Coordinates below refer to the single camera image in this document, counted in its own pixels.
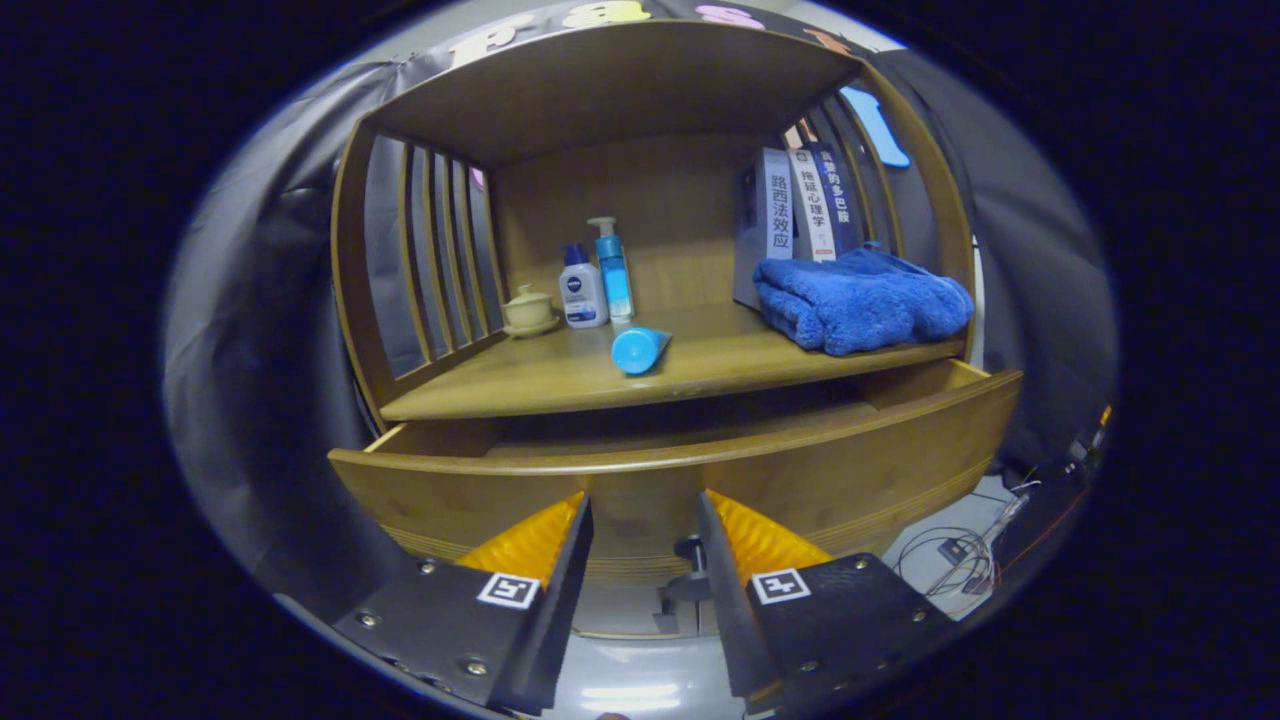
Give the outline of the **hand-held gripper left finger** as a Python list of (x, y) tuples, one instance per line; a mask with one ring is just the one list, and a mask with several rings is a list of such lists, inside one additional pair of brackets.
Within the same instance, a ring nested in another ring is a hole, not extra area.
[(468, 561), (403, 562), (334, 629), (467, 708), (538, 716), (556, 702), (593, 536), (589, 497), (571, 495)]

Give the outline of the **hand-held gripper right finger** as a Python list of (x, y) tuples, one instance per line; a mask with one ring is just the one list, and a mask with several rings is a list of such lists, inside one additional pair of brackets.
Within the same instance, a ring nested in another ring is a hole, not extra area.
[(698, 527), (730, 688), (746, 715), (865, 705), (955, 638), (955, 621), (872, 553), (741, 574), (726, 506), (701, 492)]

